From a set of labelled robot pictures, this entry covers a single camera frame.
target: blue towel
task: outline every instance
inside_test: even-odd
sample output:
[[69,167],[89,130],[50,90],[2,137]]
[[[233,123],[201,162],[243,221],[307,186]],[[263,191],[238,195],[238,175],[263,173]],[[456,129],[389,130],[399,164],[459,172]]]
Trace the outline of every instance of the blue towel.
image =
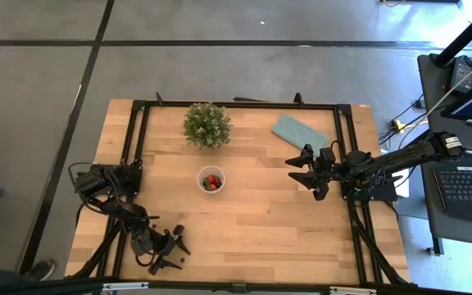
[[312,146],[312,150],[315,151],[315,157],[320,154],[319,150],[328,141],[327,136],[285,114],[282,115],[278,123],[273,127],[272,132],[299,149],[303,149],[303,146],[309,143]]

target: potted plant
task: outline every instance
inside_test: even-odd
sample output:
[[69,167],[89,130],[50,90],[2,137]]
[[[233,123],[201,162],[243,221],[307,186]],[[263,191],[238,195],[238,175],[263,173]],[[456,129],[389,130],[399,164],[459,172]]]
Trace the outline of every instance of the potted plant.
[[185,115],[184,135],[201,148],[219,148],[229,143],[230,117],[224,107],[212,102],[194,103]]

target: desk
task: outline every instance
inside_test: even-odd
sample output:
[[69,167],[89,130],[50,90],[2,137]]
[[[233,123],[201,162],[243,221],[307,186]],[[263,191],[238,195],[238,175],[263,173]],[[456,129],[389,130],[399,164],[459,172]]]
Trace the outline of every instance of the desk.
[[[429,56],[419,56],[418,67],[424,90],[425,104],[429,110],[445,93],[444,87],[446,87],[451,70],[436,67]],[[454,99],[447,98],[445,103],[451,103]],[[461,120],[441,117],[439,112],[434,112],[428,119],[431,131],[446,130],[454,133],[461,140],[464,147],[472,149],[472,126],[468,126]],[[472,155],[464,155],[459,164],[472,166]],[[450,238],[472,243],[472,221],[452,218],[445,214],[443,210],[442,199],[433,177],[433,168],[440,165],[438,163],[427,163],[421,166],[429,227],[433,238]]]
[[[97,163],[119,162],[131,105],[132,100],[111,100]],[[184,243],[192,255],[175,249],[169,260],[178,262],[183,257],[183,270],[165,268],[151,276],[136,264],[127,245],[120,277],[170,282],[358,284],[347,204],[338,183],[329,184],[324,201],[315,201],[310,191],[287,176],[297,168],[286,166],[284,161],[299,155],[299,149],[271,131],[287,113],[326,134],[331,142],[337,138],[333,112],[228,108],[234,125],[231,141],[218,151],[210,151],[186,144],[181,132],[187,110],[150,108],[143,180],[136,202],[147,208],[149,215],[161,217],[153,222],[160,231],[184,225]],[[378,156],[370,107],[355,105],[352,112],[359,148]],[[224,190],[216,195],[202,193],[196,184],[198,171],[207,165],[221,167],[227,178]],[[394,212],[382,202],[372,202],[370,209],[379,248],[408,280]],[[102,241],[106,222],[105,216],[82,210],[67,275],[74,274],[91,256]],[[369,252],[365,247],[363,252],[372,280]],[[111,273],[111,261],[106,274]]]

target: white bowl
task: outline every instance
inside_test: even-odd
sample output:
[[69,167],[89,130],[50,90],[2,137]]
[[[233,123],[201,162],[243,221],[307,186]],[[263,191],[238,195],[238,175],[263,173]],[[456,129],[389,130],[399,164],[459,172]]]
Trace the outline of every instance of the white bowl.
[[[217,175],[221,179],[221,186],[215,191],[208,191],[203,188],[203,179],[209,175]],[[223,173],[223,170],[218,166],[205,166],[197,174],[197,186],[200,187],[200,189],[205,193],[218,193],[225,186],[225,173]]]

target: black desk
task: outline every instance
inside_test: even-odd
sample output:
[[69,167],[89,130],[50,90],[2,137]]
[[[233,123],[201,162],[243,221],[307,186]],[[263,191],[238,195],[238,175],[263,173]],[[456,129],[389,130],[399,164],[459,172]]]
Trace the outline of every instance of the black desk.
[[[418,68],[422,89],[427,109],[429,110],[445,94],[447,81],[451,70],[438,68],[431,62],[429,56],[418,57]],[[455,98],[449,97],[442,103],[444,105],[452,102]],[[472,150],[472,126],[468,126],[461,120],[453,120],[440,116],[440,111],[436,111],[428,118],[429,129],[433,132],[446,130],[456,134],[464,147]],[[466,154],[458,162],[459,165],[472,166],[472,155]],[[433,235],[433,244],[436,254],[441,254],[442,244],[439,238],[449,238],[472,243],[472,221],[452,218],[445,214],[442,200],[433,177],[433,168],[442,166],[439,163],[427,163],[421,166],[422,179],[424,181],[425,200],[429,217],[429,227]]]

